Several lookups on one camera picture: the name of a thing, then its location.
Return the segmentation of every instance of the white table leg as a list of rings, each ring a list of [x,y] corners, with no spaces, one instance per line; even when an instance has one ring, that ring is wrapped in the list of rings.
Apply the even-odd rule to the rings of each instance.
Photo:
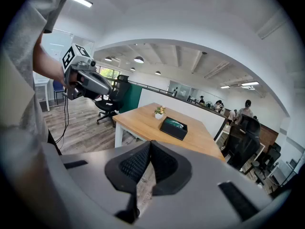
[[[265,148],[265,145],[262,145],[263,147],[261,148],[261,150],[259,151],[258,155],[255,157],[254,161],[261,155],[262,151]]]
[[[276,167],[274,167],[274,169],[271,171],[271,173],[267,176],[267,178],[269,178],[270,176],[272,176],[273,175],[273,173],[274,173],[274,171],[277,169],[277,166]]]
[[[222,135],[223,133],[224,133],[224,131],[222,130],[221,133],[219,134],[219,136],[217,137],[216,141],[215,141],[216,143],[217,143],[218,139],[221,137],[221,135]]]
[[[46,85],[44,86],[44,91],[45,91],[45,94],[46,94],[47,109],[48,109],[48,111],[50,111],[50,107],[49,107],[49,98],[48,98],[48,84],[46,84]]]
[[[121,127],[121,124],[116,123],[114,147],[122,146],[122,139],[123,139],[123,129]]]

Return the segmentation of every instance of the black office chair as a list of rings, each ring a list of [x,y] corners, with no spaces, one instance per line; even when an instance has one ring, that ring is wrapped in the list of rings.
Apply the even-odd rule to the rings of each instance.
[[[256,183],[261,182],[264,184],[264,180],[266,180],[265,172],[271,170],[275,166],[276,160],[281,156],[281,147],[274,143],[273,145],[269,145],[267,154],[263,155],[261,159],[251,162],[251,167],[245,172],[247,175],[252,169],[254,169],[254,174],[257,177]]]
[[[242,125],[233,125],[223,156],[230,154],[228,164],[240,170],[249,158],[259,149],[259,133],[261,125],[257,120],[243,114]]]
[[[104,114],[104,116],[99,118],[96,123],[99,124],[100,120],[109,117],[113,127],[115,127],[112,117],[116,115],[115,110],[118,111],[123,107],[123,98],[130,87],[130,83],[128,82],[128,76],[126,75],[119,75],[117,80],[113,81],[112,92],[109,94],[108,100],[102,99],[101,101],[96,101],[95,105],[99,109],[105,111],[99,113],[99,116],[101,116],[101,114]]]

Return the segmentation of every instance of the office desk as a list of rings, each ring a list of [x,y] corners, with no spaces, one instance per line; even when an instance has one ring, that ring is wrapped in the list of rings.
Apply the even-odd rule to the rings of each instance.
[[[116,121],[115,147],[122,145],[123,130],[126,130],[143,141],[162,141],[211,155],[224,161],[219,147],[201,121],[169,108],[166,108],[166,114],[163,118],[157,120],[154,111],[158,106],[160,105],[152,103],[114,116],[113,119]],[[183,141],[160,131],[161,124],[167,116],[187,124],[188,133]]]
[[[35,83],[35,87],[38,86],[44,86],[44,93],[46,95],[46,103],[47,103],[47,109],[48,111],[50,111],[50,107],[49,107],[49,98],[48,98],[48,83],[49,83],[50,79],[35,79],[34,83]]]

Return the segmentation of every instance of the glass wall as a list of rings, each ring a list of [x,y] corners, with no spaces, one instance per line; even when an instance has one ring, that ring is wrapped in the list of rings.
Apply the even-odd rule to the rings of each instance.
[[[219,98],[213,94],[173,81],[170,82],[168,90],[172,92],[175,97],[180,98],[182,100],[187,101],[188,97],[191,96],[190,99],[193,103],[195,101],[199,102],[200,96],[203,96],[203,100],[205,101],[205,103],[209,103],[210,105],[214,105],[214,103],[216,103],[218,100],[223,101],[222,98]]]
[[[120,71],[109,69],[100,65],[96,65],[96,72],[104,77],[112,79],[117,79],[118,75],[121,73]]]

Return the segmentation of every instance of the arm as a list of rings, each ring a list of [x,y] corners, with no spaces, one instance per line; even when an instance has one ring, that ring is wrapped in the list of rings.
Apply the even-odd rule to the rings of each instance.
[[[50,57],[41,47],[42,33],[36,41],[33,50],[33,71],[51,78],[65,85],[63,82],[63,68],[59,61]]]

